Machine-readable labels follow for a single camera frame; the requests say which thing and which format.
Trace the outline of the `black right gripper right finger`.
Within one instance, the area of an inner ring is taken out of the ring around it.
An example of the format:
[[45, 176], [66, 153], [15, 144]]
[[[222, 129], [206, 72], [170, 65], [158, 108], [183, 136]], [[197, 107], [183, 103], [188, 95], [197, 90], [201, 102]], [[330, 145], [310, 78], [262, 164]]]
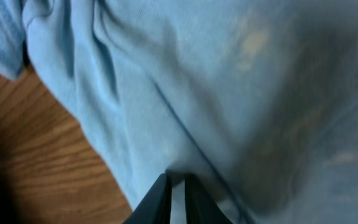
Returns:
[[185, 210], [187, 224], [232, 224], [193, 174], [185, 178]]

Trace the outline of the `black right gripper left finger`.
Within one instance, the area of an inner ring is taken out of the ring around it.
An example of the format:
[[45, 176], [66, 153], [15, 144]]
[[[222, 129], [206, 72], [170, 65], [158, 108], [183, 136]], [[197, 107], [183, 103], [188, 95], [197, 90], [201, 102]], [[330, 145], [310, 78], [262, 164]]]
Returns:
[[163, 173], [123, 224], [169, 224], [171, 206], [172, 182]]

